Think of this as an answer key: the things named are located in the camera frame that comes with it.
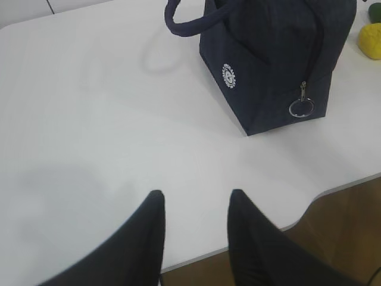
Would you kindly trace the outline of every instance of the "bag strap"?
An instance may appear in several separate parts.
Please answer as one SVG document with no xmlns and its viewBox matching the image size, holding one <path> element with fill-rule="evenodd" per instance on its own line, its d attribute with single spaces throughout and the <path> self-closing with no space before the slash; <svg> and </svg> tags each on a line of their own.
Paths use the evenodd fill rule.
<svg viewBox="0 0 381 286">
<path fill-rule="evenodd" d="M 243 0 L 227 0 L 226 4 L 221 8 L 199 19 L 185 23 L 175 23 L 173 16 L 180 1 L 181 0 L 168 0 L 164 11 L 165 23 L 173 34 L 181 37 L 190 37 L 200 34 L 213 27 L 219 21 L 224 20 Z"/>
</svg>

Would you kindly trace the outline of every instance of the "dark fabric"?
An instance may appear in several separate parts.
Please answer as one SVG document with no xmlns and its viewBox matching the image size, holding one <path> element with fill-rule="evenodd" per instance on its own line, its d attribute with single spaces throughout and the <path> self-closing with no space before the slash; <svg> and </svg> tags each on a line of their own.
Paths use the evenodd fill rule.
<svg viewBox="0 0 381 286">
<path fill-rule="evenodd" d="M 168 0 L 165 20 L 176 35 L 201 33 L 201 57 L 246 133 L 324 117 L 332 71 L 354 21 L 356 0 L 232 1 L 205 0 L 197 27 L 189 22 L 175 30 L 173 14 L 180 0 Z M 225 64 L 234 72 L 234 86 L 222 77 Z M 315 109 L 297 118 L 289 106 L 301 98 L 302 82 Z"/>
<path fill-rule="evenodd" d="M 153 191 L 106 242 L 41 285 L 157 286 L 164 237 L 164 196 Z"/>
<path fill-rule="evenodd" d="M 242 0 L 228 0 L 224 7 L 209 15 L 205 15 L 204 17 L 186 23 L 175 23 L 173 21 L 173 16 L 176 12 L 177 6 L 180 4 L 180 0 L 168 0 L 168 4 L 164 11 L 165 23 L 170 31 L 177 36 L 194 36 L 202 33 L 210 27 L 213 27 L 219 21 L 225 19 L 241 1 Z"/>
<path fill-rule="evenodd" d="M 236 286 L 360 286 L 307 253 L 278 230 L 241 190 L 227 220 Z"/>
</svg>

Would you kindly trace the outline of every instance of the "table surface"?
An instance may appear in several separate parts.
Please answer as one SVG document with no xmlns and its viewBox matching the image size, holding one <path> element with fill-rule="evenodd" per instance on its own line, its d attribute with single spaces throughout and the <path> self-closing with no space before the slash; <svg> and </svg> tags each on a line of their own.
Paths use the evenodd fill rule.
<svg viewBox="0 0 381 286">
<path fill-rule="evenodd" d="M 34 285 L 107 239 L 152 189 L 163 268 L 227 246 L 232 189 L 280 228 L 319 195 L 381 172 L 381 62 L 356 46 L 327 116 L 246 137 L 164 0 L 116 0 L 0 30 L 0 284 Z M 202 13 L 181 4 L 177 20 Z"/>
</svg>

